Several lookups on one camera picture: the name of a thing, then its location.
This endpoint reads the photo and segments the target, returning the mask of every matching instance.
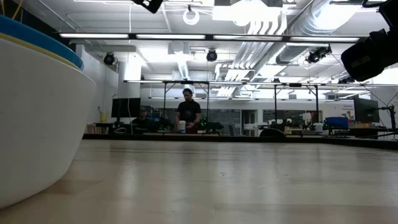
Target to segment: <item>white curved structure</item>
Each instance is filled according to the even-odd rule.
[[[0,208],[67,171],[86,126],[95,83],[80,70],[0,38]]]

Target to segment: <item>security camera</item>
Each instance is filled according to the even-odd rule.
[[[113,52],[107,52],[104,57],[104,63],[106,65],[114,65],[118,62],[118,59],[114,56]]]
[[[206,57],[208,62],[215,62],[217,60],[217,53],[215,49],[210,49]]]

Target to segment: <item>light wooden floor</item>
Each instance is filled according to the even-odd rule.
[[[398,153],[326,144],[82,141],[0,223],[397,223]]]

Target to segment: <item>blue rim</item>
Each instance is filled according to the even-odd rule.
[[[53,52],[73,63],[80,68],[80,70],[84,69],[82,59],[67,46],[29,26],[21,24],[20,22],[14,21],[2,15],[0,15],[0,33],[18,38]]]

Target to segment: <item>ceiling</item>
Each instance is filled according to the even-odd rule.
[[[300,12],[309,0],[296,0],[297,6],[287,11],[287,22]],[[240,27],[231,21],[214,21],[211,7],[200,7],[199,22],[190,26],[183,21],[183,13],[187,8],[184,5],[164,4],[156,14],[151,14],[141,6],[126,4],[103,4],[101,2],[75,2],[74,0],[30,0],[24,2],[24,7],[33,15],[42,19],[59,32],[134,32],[134,33],[184,33],[184,34],[245,34],[249,26]],[[333,35],[368,35],[369,32],[388,28],[384,19],[375,10],[360,9],[344,25],[334,31]],[[85,43],[89,48],[93,46],[96,53],[104,54],[97,46],[134,45],[141,52],[147,62],[142,68],[145,76],[170,73],[177,68],[177,63],[167,60],[167,47],[170,41],[148,40],[100,40]],[[206,51],[215,48],[219,60],[233,60],[239,52],[240,42],[205,42],[190,41],[190,47],[204,50],[195,51],[193,60],[187,62],[190,70],[212,70],[217,63],[207,62]],[[333,55],[340,58],[341,53],[350,47],[349,44],[332,44]],[[127,53],[117,53],[121,59]],[[337,59],[329,55],[320,63],[308,69],[303,57],[299,58],[293,66],[288,66],[283,72],[286,77],[308,77],[325,79],[344,71]]]

